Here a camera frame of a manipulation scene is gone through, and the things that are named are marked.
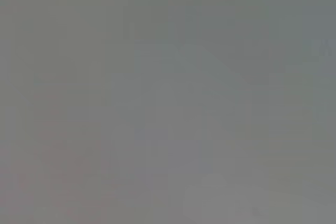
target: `blurry background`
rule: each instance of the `blurry background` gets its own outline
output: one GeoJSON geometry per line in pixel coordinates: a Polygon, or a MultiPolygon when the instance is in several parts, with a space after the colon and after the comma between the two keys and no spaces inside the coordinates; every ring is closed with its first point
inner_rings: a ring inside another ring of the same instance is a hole
{"type": "Polygon", "coordinates": [[[335,219],[332,0],[0,4],[3,223],[335,219]]]}

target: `gray surface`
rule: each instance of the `gray surface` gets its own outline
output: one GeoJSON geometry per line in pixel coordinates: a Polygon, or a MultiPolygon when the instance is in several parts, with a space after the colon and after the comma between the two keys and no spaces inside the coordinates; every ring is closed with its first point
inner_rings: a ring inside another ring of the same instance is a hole
{"type": "Polygon", "coordinates": [[[334,223],[335,10],[1,0],[0,222],[334,223]]]}

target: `gray background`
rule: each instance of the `gray background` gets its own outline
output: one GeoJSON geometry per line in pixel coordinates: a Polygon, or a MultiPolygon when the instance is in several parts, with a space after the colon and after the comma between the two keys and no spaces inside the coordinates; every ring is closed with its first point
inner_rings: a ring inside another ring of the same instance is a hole
{"type": "Polygon", "coordinates": [[[0,4],[1,223],[336,219],[334,1],[0,4]]]}

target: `gray wall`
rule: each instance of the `gray wall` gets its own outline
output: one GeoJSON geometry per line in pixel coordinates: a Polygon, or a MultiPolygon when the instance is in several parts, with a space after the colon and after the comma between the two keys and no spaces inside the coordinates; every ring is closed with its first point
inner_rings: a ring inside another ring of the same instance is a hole
{"type": "Polygon", "coordinates": [[[333,223],[334,15],[1,0],[0,221],[333,223]]]}

